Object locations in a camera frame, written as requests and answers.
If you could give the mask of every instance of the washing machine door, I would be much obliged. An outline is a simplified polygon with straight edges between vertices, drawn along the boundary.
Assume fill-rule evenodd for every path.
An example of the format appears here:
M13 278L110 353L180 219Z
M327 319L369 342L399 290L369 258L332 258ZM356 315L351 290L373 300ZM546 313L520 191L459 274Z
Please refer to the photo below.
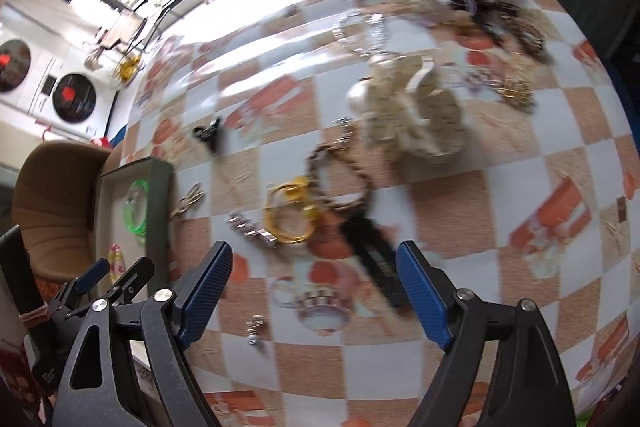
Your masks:
M25 42L11 39L0 44L0 92L18 89L31 67L31 52Z
M81 123L94 113L94 84L81 73L69 73L60 78L52 95L53 109L66 123Z

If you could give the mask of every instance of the bolt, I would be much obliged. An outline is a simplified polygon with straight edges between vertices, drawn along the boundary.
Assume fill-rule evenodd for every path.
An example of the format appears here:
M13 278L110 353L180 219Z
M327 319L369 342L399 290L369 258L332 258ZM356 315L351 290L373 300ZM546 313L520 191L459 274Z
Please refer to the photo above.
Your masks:
M158 302L168 301L174 293L169 288L162 288L154 295L154 299Z
M470 290L469 288L459 288L456 291L456 295L458 296L458 299L460 299L461 301L470 301L472 298L476 296L476 294L473 293L473 291Z
M520 307L526 312L532 312L537 306L531 299L523 299L520 303Z
M108 304L109 303L106 301L106 299L98 299L91 305L91 308L94 309L94 312L101 312L108 306Z

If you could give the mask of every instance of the green bracelet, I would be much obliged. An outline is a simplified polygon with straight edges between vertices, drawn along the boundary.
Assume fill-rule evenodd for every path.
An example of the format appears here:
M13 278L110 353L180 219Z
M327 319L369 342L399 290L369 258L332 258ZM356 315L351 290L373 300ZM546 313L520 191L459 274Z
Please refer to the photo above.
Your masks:
M146 233L146 207L145 207L145 216L142 219L142 222L138 226L136 226L134 222L134 216L136 214L136 206L138 204L138 200L140 198L141 192L145 193L145 196L149 194L149 185L144 180L137 180L131 184L129 187L129 192L127 193L127 200L124 204L124 224L127 227L129 232L134 235L145 235Z

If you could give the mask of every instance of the brown braided bracelet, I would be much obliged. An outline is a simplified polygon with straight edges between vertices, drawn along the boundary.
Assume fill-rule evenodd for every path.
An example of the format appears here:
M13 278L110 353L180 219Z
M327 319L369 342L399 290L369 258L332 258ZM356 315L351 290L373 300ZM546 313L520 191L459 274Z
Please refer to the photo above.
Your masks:
M364 190L361 197L349 203L336 203L324 193L318 176L318 163L322 152L326 152L348 165L356 176L364 182ZM307 159L306 177L309 180L309 192L313 197L325 208L334 210L339 214L355 214L366 210L371 200L372 191L375 188L370 176L354 160L349 158L343 144L322 143L316 147Z

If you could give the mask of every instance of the brown chair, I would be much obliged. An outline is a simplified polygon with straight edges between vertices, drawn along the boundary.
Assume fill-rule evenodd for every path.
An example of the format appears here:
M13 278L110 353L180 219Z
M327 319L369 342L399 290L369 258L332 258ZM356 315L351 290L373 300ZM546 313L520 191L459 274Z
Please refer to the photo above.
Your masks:
M97 179L118 168L121 147L45 142L25 160L14 189L12 220L20 225L31 269L41 279L66 282L94 260Z

